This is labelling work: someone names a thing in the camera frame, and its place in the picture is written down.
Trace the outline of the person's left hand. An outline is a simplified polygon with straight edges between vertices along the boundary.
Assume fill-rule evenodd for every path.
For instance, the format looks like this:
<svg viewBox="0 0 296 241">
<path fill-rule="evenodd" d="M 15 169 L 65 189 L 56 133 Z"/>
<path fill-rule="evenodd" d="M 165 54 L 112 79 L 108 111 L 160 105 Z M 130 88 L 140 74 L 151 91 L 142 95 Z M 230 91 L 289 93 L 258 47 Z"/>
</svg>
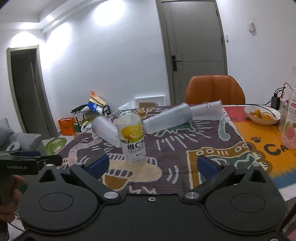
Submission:
<svg viewBox="0 0 296 241">
<path fill-rule="evenodd" d="M 19 175 L 1 177 L 1 220 L 12 222 L 22 193 L 18 187 L 25 184 L 25 178 Z"/>
</svg>

